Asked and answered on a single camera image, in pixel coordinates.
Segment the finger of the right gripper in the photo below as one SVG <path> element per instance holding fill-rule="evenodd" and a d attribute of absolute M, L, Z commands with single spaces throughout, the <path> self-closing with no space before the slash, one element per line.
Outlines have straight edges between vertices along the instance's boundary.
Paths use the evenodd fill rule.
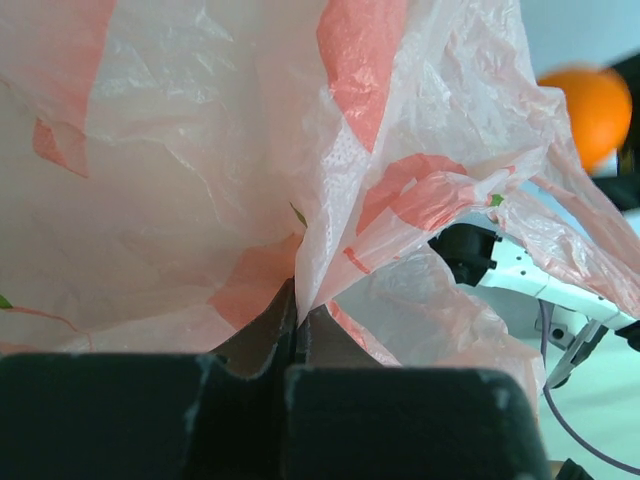
<path fill-rule="evenodd" d="M 632 118 L 627 137 L 617 154 L 615 175 L 594 179 L 595 185 L 618 210 L 639 208 L 639 52 L 612 65 L 626 82 L 632 98 Z"/>

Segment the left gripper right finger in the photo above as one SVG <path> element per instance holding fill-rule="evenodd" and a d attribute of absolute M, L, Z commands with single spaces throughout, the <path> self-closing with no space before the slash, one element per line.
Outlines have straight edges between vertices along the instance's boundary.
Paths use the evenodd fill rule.
<path fill-rule="evenodd" d="M 398 366 L 393 358 L 368 353 L 330 315 L 326 306 L 312 310 L 297 329 L 295 362 L 318 368 Z"/>

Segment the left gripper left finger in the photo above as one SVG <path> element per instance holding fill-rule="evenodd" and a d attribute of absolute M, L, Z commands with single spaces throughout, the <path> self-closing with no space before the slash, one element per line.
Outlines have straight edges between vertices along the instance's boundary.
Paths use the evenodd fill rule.
<path fill-rule="evenodd" d="M 287 279 L 268 307 L 213 350 L 237 378 L 262 378 L 284 370 L 296 350 L 297 306 L 294 279 Z"/>

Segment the fake orange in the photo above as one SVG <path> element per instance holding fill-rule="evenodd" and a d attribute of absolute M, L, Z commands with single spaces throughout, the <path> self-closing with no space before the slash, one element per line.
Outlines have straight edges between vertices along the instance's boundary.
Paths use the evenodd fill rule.
<path fill-rule="evenodd" d="M 629 132 L 633 103 L 627 83 L 613 69 L 586 65 L 552 71 L 537 83 L 564 93 L 582 168 L 596 172 Z"/>

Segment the pink plastic bag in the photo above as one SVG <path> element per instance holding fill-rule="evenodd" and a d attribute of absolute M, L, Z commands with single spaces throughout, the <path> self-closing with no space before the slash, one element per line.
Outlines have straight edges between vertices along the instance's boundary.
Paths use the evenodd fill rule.
<path fill-rule="evenodd" d="M 5 1 L 1 351 L 207 351 L 288 278 L 386 364 L 542 364 L 429 240 L 491 219 L 639 312 L 516 1 Z"/>

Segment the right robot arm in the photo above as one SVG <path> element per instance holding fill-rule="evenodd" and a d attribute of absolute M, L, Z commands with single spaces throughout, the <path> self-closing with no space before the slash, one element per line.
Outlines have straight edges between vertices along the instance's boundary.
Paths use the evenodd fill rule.
<path fill-rule="evenodd" d="M 639 56 L 613 65 L 630 88 L 631 132 L 618 155 L 616 173 L 595 185 L 623 213 L 639 211 Z M 446 228 L 429 242 L 446 262 L 458 284 L 500 288 L 541 302 L 535 328 L 564 355 L 549 374 L 547 386 L 558 388 L 586 360 L 610 331 L 639 349 L 639 321 L 604 297 L 552 277 L 536 266 L 518 243 L 471 224 Z"/>

